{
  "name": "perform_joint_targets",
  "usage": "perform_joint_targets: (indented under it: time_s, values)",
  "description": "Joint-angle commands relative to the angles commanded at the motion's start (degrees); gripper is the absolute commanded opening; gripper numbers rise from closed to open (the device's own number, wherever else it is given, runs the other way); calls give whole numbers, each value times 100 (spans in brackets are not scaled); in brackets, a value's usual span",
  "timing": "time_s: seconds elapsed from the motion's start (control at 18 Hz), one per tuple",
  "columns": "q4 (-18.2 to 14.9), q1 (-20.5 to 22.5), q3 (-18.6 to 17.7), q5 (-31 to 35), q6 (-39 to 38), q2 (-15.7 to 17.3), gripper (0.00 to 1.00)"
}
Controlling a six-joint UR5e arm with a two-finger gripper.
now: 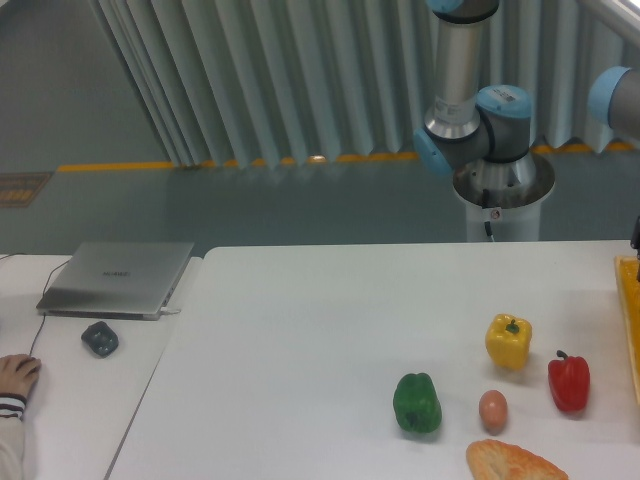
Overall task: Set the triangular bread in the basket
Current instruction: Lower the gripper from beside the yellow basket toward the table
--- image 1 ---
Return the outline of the white striped sleeve forearm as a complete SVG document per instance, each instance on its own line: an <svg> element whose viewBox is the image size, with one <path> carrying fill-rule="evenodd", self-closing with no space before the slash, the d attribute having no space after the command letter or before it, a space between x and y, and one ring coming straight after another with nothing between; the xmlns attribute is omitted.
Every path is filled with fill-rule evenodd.
<svg viewBox="0 0 640 480"><path fill-rule="evenodd" d="M9 393L1 394L1 478L24 478L23 457L25 429L23 414L26 399Z"/></svg>

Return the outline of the person's hand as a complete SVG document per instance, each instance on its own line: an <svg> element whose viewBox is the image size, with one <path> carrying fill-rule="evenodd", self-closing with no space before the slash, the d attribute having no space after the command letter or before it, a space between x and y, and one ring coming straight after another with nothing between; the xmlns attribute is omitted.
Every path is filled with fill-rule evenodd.
<svg viewBox="0 0 640 480"><path fill-rule="evenodd" d="M2 357L1 396L26 400L39 378L41 366L40 359L27 354Z"/></svg>

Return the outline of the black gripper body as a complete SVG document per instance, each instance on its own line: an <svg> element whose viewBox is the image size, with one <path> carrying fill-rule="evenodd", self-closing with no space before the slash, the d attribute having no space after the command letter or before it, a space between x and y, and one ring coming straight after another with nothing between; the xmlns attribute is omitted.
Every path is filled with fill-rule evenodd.
<svg viewBox="0 0 640 480"><path fill-rule="evenodd" d="M640 249L640 217L634 222L633 232L630 238L630 246L634 250Z"/></svg>

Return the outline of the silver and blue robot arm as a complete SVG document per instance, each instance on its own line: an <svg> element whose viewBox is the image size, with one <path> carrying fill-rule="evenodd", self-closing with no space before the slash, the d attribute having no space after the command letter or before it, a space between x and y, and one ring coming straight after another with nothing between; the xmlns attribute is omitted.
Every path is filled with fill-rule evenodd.
<svg viewBox="0 0 640 480"><path fill-rule="evenodd" d="M635 1L432 1L432 102L413 135L449 176L469 241L535 241L555 173L532 152L639 135Z"/></svg>

